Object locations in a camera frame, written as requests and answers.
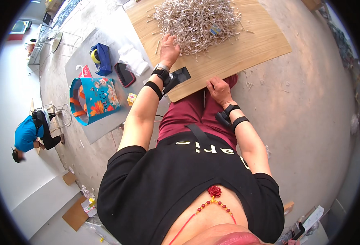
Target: blue shirt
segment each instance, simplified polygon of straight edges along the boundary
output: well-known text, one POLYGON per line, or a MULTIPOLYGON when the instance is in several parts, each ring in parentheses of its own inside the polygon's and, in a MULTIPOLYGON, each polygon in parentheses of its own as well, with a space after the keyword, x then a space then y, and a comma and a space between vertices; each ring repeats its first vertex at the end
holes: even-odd
POLYGON ((16 129, 16 143, 14 146, 18 150, 27 152, 34 148, 33 141, 35 141, 37 137, 43 136, 44 127, 41 125, 36 135, 36 126, 34 125, 33 118, 32 116, 28 116, 16 129))

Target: silver watch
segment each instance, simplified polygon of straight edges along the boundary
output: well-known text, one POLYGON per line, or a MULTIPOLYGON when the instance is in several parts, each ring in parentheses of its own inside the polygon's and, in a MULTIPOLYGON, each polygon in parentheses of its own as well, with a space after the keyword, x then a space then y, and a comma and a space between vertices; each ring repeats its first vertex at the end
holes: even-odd
POLYGON ((157 68, 162 68, 164 69, 165 71, 167 71, 169 73, 169 67, 163 65, 163 64, 160 64, 158 63, 155 67, 154 67, 154 70, 157 69, 157 68))

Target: person in blue shirt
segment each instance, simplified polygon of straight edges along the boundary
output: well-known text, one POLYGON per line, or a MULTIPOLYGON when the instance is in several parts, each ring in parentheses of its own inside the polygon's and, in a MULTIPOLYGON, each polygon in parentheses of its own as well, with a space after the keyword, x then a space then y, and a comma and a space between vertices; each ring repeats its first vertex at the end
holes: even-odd
MULTIPOLYGON (((52 120, 56 114, 49 113, 48 115, 49 120, 52 120)), ((33 115, 28 116, 16 129, 13 159, 19 163, 25 160, 25 152, 38 147, 49 150, 59 142, 64 144, 64 134, 52 138, 44 112, 35 110, 33 115), (44 144, 37 141, 37 137, 41 138, 44 144)))

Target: person in black shirt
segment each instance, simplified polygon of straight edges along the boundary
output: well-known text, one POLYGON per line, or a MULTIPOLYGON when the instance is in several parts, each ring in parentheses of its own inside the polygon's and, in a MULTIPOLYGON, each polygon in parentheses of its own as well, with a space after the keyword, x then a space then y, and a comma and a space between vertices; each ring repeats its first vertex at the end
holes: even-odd
MULTIPOLYGON (((175 39, 163 37, 158 69, 169 70, 177 60, 175 39)), ((151 150, 159 98, 152 87, 141 89, 97 199, 99 218, 122 245, 246 245, 279 238, 283 204, 263 142, 249 121, 233 133, 215 120, 236 105, 230 88, 237 78, 213 77, 207 90, 171 103, 151 150)), ((162 91, 158 75, 149 81, 162 91)), ((229 117, 235 123, 244 113, 236 108, 229 117)))

